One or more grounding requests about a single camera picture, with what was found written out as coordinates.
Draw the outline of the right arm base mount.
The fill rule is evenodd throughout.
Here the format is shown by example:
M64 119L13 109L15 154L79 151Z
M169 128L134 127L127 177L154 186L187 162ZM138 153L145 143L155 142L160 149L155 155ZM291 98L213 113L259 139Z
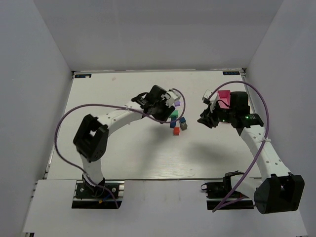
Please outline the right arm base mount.
M207 210L213 210L228 193L222 182L207 182L200 187L206 193ZM220 210L251 210L254 209L253 201L249 198L242 199L230 205L220 208Z

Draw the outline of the green arch wood block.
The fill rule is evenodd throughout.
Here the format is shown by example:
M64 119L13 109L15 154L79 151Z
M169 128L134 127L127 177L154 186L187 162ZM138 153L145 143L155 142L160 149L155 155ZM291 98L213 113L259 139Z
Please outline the green arch wood block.
M169 117L170 118L178 118L178 116L179 116L178 110L174 110Z

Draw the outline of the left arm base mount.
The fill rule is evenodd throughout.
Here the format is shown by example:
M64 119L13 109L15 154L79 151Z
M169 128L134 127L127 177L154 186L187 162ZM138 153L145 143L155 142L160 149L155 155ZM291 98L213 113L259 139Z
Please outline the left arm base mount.
M77 181L72 201L72 209L117 209L121 206L124 193L123 181L106 181L105 187L114 195L117 205L112 195L103 190L98 190L93 194L92 190L83 181Z

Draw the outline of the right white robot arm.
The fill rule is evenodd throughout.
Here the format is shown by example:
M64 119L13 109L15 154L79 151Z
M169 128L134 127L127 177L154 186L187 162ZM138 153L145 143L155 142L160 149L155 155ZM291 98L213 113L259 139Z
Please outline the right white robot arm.
M215 128L220 122L229 123L236 129L246 143L255 164L258 166L261 180L250 177L242 171L228 172L223 177L222 186L212 188L214 194L223 194L228 199L235 193L254 202L262 214L296 211L304 189L304 179L294 175L276 153L271 141L265 137L266 129L258 114L250 112L246 92L230 92L227 100L216 96L210 100L211 91L202 97L207 108L202 112L198 123Z

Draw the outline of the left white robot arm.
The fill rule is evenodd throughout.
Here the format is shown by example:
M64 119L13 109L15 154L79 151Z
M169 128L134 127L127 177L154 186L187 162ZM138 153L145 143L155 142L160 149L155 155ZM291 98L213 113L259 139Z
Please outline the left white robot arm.
M115 109L103 116L86 115L73 139L77 152L80 154L83 169L83 183L91 195L99 197L103 194L105 185L101 168L101 158L105 154L108 138L118 129L133 121L142 119L145 115L159 121L167 121L175 110L175 101L181 95L174 89L168 91L154 85L150 92L144 92L125 104L122 110Z

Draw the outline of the pink plastic box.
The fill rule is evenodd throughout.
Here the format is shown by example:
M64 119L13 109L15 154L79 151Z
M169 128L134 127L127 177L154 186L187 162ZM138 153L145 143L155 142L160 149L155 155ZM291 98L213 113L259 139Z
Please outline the pink plastic box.
M218 104L220 108L229 109L230 108L230 90L219 90L218 91Z

